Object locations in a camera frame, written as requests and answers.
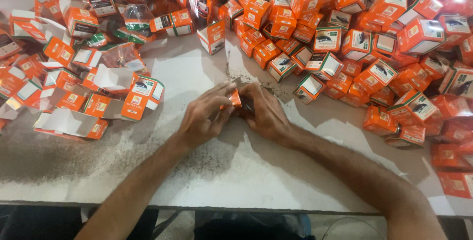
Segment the finger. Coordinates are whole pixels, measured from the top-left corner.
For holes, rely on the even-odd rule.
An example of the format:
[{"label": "finger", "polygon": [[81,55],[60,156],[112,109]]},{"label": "finger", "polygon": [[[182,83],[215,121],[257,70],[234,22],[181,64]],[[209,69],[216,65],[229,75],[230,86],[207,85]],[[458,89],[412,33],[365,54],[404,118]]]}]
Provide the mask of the finger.
[{"label": "finger", "polygon": [[217,115],[215,120],[212,122],[212,125],[210,126],[210,132],[214,136],[217,136],[218,134],[220,134],[220,131],[222,130],[223,125],[228,121],[228,119],[230,118],[234,110],[235,110],[235,107],[230,106],[220,111],[219,115]]}]

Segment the forearm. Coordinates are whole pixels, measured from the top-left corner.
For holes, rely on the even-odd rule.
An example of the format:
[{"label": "forearm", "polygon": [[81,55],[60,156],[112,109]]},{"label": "forearm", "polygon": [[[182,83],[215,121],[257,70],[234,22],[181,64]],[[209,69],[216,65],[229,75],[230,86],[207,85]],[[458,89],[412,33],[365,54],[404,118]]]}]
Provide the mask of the forearm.
[{"label": "forearm", "polygon": [[188,152],[174,134],[103,202],[77,240],[126,239],[171,170]]}]

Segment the right hand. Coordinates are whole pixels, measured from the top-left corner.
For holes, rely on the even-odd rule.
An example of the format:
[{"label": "right hand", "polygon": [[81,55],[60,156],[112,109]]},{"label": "right hand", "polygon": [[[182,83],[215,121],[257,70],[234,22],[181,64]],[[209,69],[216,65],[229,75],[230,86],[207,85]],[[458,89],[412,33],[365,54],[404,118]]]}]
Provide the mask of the right hand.
[{"label": "right hand", "polygon": [[287,119],[279,100],[266,89],[261,88],[258,82],[250,83],[238,90],[240,95],[253,100],[254,114],[245,109],[235,113],[243,118],[251,130],[284,145],[288,139],[292,124]]}]

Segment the hand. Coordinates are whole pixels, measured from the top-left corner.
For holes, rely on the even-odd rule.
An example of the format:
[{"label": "hand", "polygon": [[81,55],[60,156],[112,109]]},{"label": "hand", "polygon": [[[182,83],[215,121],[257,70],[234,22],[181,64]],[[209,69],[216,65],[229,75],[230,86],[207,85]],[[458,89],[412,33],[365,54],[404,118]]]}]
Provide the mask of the hand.
[{"label": "hand", "polygon": [[[228,94],[235,88],[235,83],[223,82],[189,103],[181,127],[176,133],[179,141],[193,149],[218,136],[235,109],[228,99]],[[222,105],[228,107],[220,110]],[[215,112],[218,112],[216,118],[210,121],[209,116]]]},{"label": "hand", "polygon": [[245,109],[236,114],[245,119],[251,130],[281,145],[285,145],[292,129],[279,100],[258,82],[250,83],[239,89],[240,95],[253,100],[254,114]]}]

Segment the wire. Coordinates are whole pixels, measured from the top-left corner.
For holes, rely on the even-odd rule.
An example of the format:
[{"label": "wire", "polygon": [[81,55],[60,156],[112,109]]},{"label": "wire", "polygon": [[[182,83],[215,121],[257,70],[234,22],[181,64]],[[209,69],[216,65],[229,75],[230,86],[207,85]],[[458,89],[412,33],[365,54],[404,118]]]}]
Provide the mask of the wire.
[{"label": "wire", "polygon": [[357,220],[357,221],[359,221],[359,222],[362,222],[362,223],[364,223],[364,224],[367,224],[369,227],[373,228],[384,240],[387,240],[386,237],[384,237],[383,234],[382,234],[378,229],[376,229],[375,227],[373,227],[373,225],[370,225],[369,223],[367,223],[367,222],[365,222],[365,221],[363,221],[363,220],[360,220],[360,219],[358,219],[358,218],[353,218],[353,217],[342,217],[342,218],[339,218],[339,219],[337,219],[336,221],[334,221],[334,222],[327,228],[327,231],[325,231],[325,233],[323,234],[321,240],[325,239],[325,237],[326,237],[327,234],[328,234],[328,231],[332,228],[332,226],[333,226],[334,224],[336,224],[338,221],[343,220],[343,219],[353,219],[353,220]]}]

